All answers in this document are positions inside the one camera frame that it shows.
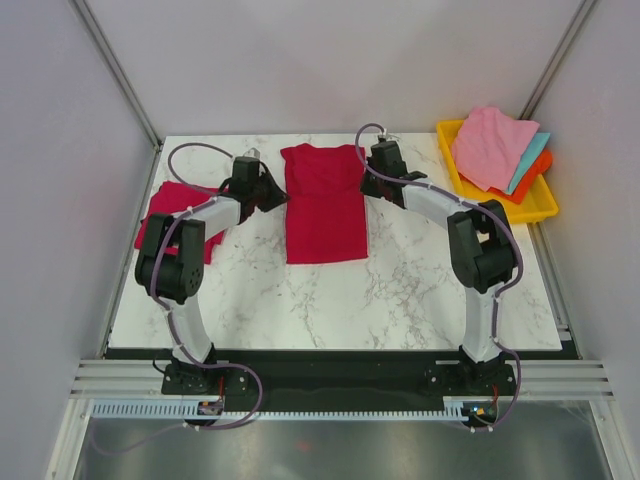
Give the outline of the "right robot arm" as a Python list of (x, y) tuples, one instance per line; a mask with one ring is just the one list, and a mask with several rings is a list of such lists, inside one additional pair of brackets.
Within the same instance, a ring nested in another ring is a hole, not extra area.
[(465, 332), (454, 381), (467, 392), (483, 392), (505, 375), (505, 347), (498, 339), (499, 299), (517, 279), (522, 255), (498, 201), (473, 202), (410, 172), (395, 141), (378, 138), (366, 156), (362, 194), (436, 222), (448, 235), (451, 267), (465, 288)]

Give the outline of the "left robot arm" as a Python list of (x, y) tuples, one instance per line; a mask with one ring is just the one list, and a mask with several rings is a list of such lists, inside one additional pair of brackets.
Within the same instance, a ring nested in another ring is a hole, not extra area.
[(261, 160), (241, 156), (233, 160), (220, 192), (179, 213), (149, 217), (134, 276), (163, 310), (172, 339), (163, 394), (211, 394), (221, 376), (198, 300), (206, 242), (242, 224), (255, 210), (267, 213), (288, 201)]

